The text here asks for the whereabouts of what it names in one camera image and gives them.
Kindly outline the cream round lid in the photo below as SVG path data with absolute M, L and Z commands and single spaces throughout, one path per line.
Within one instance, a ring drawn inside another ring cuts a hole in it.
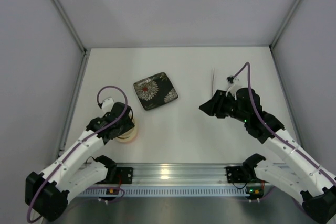
M 134 124 L 134 127 L 121 136 L 117 137 L 117 141 L 121 143 L 128 143 L 134 140 L 138 133 L 138 124 L 135 119 L 132 120 L 132 123 Z

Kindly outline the white round bowl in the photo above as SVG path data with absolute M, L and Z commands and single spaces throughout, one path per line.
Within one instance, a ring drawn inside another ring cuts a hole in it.
M 117 141 L 119 143 L 123 143 L 123 144 L 130 143 L 130 142 L 132 142 L 133 140 L 136 139 L 137 133 L 138 133 L 137 129 L 129 130 L 129 131 L 125 132 L 124 134 L 118 136 Z

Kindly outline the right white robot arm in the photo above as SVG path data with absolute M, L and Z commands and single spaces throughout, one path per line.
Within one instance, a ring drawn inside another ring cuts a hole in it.
M 254 90 L 241 88 L 236 94 L 217 90 L 199 109 L 218 119 L 230 117 L 243 122 L 250 136 L 291 169 L 286 172 L 254 154 L 242 166 L 248 180 L 271 183 L 296 200 L 317 223 L 327 223 L 335 216 L 335 174 L 318 164 L 274 115 L 263 110 Z

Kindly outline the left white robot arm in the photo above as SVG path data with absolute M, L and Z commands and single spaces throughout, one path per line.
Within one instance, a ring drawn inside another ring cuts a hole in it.
M 87 160 L 110 140 L 134 130 L 133 110 L 122 102 L 100 104 L 102 117 L 92 119 L 75 143 L 40 173 L 25 180 L 25 203 L 49 222 L 57 220 L 69 203 L 95 184 L 119 183 L 117 164 L 107 156 Z

